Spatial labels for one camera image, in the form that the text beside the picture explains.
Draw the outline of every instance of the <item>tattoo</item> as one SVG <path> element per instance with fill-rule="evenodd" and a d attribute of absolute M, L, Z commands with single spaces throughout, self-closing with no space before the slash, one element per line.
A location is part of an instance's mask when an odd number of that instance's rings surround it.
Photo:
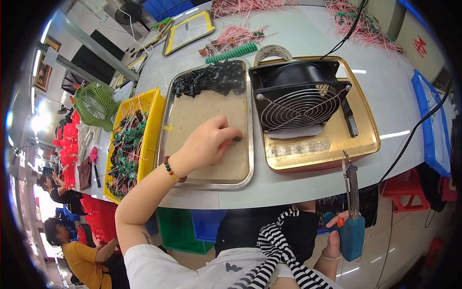
<path fill-rule="evenodd" d="M 146 238 L 146 242 L 149 244 L 149 245 L 152 245 L 151 242 L 149 241 L 150 237 L 145 233 L 145 232 L 142 232 L 143 235 L 145 236 Z"/>

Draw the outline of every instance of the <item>yellow shirt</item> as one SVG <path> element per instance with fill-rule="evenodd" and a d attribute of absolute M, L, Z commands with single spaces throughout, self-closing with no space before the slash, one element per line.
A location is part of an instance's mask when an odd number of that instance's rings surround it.
<path fill-rule="evenodd" d="M 90 248 L 82 242 L 73 241 L 63 244 L 62 252 L 74 275 L 89 289 L 111 289 L 111 276 L 103 274 L 108 268 L 95 262 L 95 248 Z"/>

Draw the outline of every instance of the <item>tile floor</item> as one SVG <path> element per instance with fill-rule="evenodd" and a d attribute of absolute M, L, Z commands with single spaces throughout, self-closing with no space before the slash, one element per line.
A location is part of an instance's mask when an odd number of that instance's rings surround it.
<path fill-rule="evenodd" d="M 421 255 L 426 254 L 434 237 L 447 233 L 454 209 L 454 204 L 447 204 L 425 228 L 428 210 L 394 214 L 391 200 L 379 198 L 377 223 L 365 231 L 362 257 L 352 262 L 342 259 L 337 269 L 336 282 L 345 289 L 387 289 L 393 286 Z M 327 244 L 328 236 L 322 234 L 316 237 L 313 255 L 305 262 L 305 266 L 314 266 Z M 155 245 L 162 244 L 160 234 L 152 238 Z M 210 250 L 207 255 L 175 250 L 169 250 L 169 254 L 181 265 L 196 270 L 214 258 L 215 250 Z"/>

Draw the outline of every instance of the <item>blue handle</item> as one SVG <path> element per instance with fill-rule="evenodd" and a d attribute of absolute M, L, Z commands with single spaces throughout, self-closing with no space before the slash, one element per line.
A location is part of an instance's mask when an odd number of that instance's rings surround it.
<path fill-rule="evenodd" d="M 331 212 L 324 214 L 324 224 L 327 224 L 334 215 Z M 328 228 L 329 232 L 338 231 L 340 235 L 340 252 L 346 261 L 353 261 L 361 256 L 363 251 L 365 219 L 359 216 L 358 219 L 348 218 L 340 228 L 335 224 Z"/>

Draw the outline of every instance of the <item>silver bracelet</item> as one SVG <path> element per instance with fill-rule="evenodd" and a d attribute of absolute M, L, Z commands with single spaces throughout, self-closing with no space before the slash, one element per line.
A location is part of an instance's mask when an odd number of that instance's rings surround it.
<path fill-rule="evenodd" d="M 327 259 L 327 260 L 338 260 L 338 259 L 340 259 L 340 258 L 343 257 L 343 255 L 340 255 L 340 256 L 338 256 L 337 258 L 327 258 L 326 255 L 324 255 L 324 250 L 325 250 L 325 249 L 326 249 L 326 248 L 324 248 L 324 249 L 322 250 L 321 256 L 323 256 L 323 257 L 324 257 L 325 259 Z"/>

